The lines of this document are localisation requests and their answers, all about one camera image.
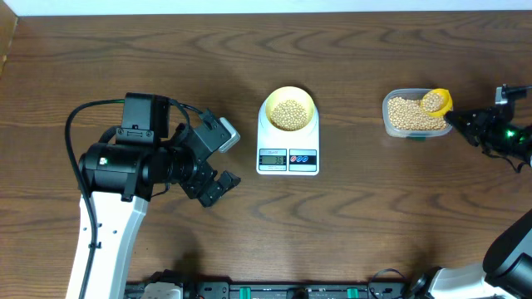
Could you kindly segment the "yellow measuring scoop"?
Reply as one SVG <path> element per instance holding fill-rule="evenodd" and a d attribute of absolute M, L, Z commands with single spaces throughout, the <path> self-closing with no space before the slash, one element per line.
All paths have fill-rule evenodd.
<path fill-rule="evenodd" d="M 421 99 L 421 109 L 430 117 L 443 117 L 453 109 L 451 94 L 446 89 L 433 89 Z"/>

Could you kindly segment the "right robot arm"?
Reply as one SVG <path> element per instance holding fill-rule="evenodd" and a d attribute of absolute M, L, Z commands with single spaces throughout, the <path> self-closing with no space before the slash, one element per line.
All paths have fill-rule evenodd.
<path fill-rule="evenodd" d="M 511 103 L 483 110 L 450 111 L 445 120 L 492 159 L 531 166 L 531 128 L 511 124 Z M 435 267 L 414 281 L 406 298 L 530 298 L 531 212 L 507 228 L 491 245 L 481 264 Z"/>

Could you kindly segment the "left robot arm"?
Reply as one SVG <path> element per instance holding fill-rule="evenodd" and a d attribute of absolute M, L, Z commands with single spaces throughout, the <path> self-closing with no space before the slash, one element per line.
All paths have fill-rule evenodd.
<path fill-rule="evenodd" d="M 106 130 L 85 154 L 76 157 L 71 125 L 91 101 L 68 116 L 66 152 L 81 192 L 80 230 L 67 288 L 69 298 L 121 298 L 137 234 L 153 188 L 178 184 L 207 208 L 241 179 L 219 173 L 208 162 L 239 141 L 224 117 L 165 96 L 129 92 L 120 99 L 122 122 Z"/>

